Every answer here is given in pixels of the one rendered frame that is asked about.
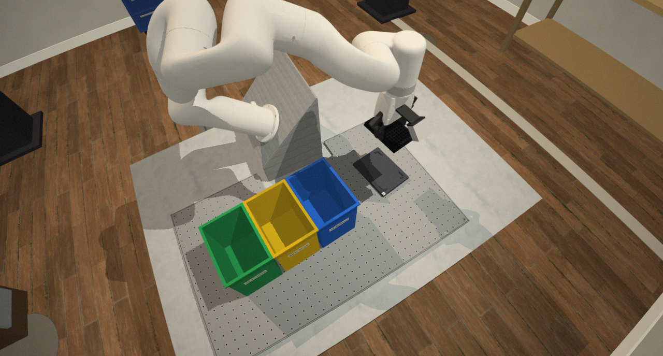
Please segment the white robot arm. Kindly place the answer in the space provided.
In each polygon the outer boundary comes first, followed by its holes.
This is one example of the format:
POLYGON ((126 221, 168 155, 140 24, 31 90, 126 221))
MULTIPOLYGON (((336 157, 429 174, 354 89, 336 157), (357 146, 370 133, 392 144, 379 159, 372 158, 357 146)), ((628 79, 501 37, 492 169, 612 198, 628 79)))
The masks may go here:
POLYGON ((416 88, 426 50, 424 37, 409 30, 362 32, 350 44, 318 12, 283 0, 227 0, 216 42, 217 21, 207 0, 164 0, 153 12, 147 53, 169 117, 261 142, 279 128, 273 105, 206 99, 206 88, 265 74, 277 50, 305 58, 346 86, 405 97, 416 88))

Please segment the blue bin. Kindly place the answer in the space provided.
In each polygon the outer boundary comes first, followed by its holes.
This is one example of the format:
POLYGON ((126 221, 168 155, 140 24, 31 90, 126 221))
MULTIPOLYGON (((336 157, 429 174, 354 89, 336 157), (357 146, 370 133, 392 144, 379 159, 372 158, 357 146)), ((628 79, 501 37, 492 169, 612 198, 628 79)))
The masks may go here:
POLYGON ((355 227, 360 202, 325 158, 285 181, 318 228, 318 242, 323 248, 355 227))

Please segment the green open-top bin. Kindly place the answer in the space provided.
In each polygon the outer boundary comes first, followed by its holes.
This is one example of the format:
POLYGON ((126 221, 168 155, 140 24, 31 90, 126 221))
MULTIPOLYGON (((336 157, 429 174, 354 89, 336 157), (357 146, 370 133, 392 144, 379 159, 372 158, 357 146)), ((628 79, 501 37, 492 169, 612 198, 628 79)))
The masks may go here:
POLYGON ((198 229, 225 289, 247 296, 283 274, 244 204, 198 229))

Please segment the yellow recycling bin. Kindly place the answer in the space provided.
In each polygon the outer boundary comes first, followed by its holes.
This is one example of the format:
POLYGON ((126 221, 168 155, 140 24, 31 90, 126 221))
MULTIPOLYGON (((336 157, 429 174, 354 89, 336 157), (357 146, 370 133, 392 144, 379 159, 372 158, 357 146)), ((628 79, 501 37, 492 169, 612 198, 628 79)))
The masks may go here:
POLYGON ((286 272, 320 250, 316 233, 319 230, 285 179, 242 204, 271 256, 279 261, 286 272), (267 235, 275 252, 263 233, 267 235))

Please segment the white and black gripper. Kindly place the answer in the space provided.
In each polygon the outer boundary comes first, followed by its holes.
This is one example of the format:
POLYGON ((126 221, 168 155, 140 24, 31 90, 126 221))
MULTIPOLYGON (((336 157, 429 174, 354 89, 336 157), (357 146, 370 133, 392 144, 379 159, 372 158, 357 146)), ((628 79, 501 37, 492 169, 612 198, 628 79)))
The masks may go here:
POLYGON ((374 136, 378 138, 379 141, 383 140, 384 128, 386 125, 389 125, 395 122, 397 119, 401 124, 406 125, 407 121, 401 117, 399 113, 395 110, 396 108, 401 107, 403 104, 412 109, 414 103, 416 103, 417 97, 415 96, 415 91, 411 95, 405 97, 398 97, 391 95, 389 92, 384 91, 380 92, 377 102, 374 109, 374 118, 369 122, 369 126, 374 129, 374 136), (383 118, 383 119, 382 119, 383 118), (381 122, 383 125, 380 127, 378 124, 381 122))

